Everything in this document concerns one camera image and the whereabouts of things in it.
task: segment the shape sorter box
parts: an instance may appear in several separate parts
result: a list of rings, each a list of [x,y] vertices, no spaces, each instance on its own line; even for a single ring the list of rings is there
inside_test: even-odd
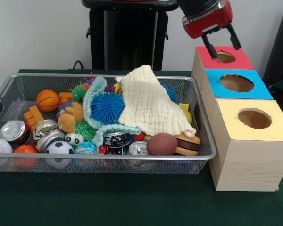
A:
[[[192,78],[201,89],[205,69],[249,69],[254,67],[243,49],[235,50],[233,47],[215,47],[218,59],[212,59],[207,48],[198,46],[195,50]]]
[[[217,99],[209,161],[218,191],[276,191],[283,177],[283,113],[274,100]]]
[[[200,89],[211,122],[216,98],[273,100],[255,70],[206,69]]]

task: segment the white towel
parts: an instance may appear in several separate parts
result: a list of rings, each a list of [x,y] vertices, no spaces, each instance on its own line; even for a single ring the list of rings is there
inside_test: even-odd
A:
[[[170,100],[166,89],[160,85],[150,66],[141,66],[125,77],[116,77],[122,84],[126,107],[118,122],[137,127],[146,134],[158,133],[193,138],[196,133],[183,110]]]

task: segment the circular hole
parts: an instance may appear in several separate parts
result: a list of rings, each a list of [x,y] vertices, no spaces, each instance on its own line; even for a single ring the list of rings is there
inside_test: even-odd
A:
[[[228,90],[238,93],[247,93],[254,88],[251,80],[237,74],[227,74],[220,78],[220,82]]]
[[[214,59],[220,63],[223,63],[223,64],[229,64],[229,63],[232,63],[232,62],[235,62],[236,61],[236,58],[234,57],[234,55],[228,53],[228,52],[224,52],[224,51],[219,51],[217,52],[217,59]]]
[[[242,109],[238,118],[241,122],[254,129],[265,129],[272,124],[272,119],[265,112],[256,108]]]

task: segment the orange block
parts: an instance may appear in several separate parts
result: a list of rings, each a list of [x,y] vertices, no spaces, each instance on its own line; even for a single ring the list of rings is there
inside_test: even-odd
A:
[[[66,101],[71,100],[71,93],[60,92],[58,97],[60,98],[60,105]]]
[[[44,120],[37,106],[30,107],[29,111],[24,113],[24,118],[29,127],[31,128],[31,131],[33,131],[37,123]]]

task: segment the cable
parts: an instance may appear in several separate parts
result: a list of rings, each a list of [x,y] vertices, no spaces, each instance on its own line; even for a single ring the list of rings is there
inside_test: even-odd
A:
[[[78,63],[80,64],[81,69],[84,69],[82,62],[79,61],[79,60],[77,60],[77,61],[75,62],[75,64],[74,64],[74,66],[72,67],[72,69],[75,69],[75,67],[76,67],[76,65],[77,65]]]

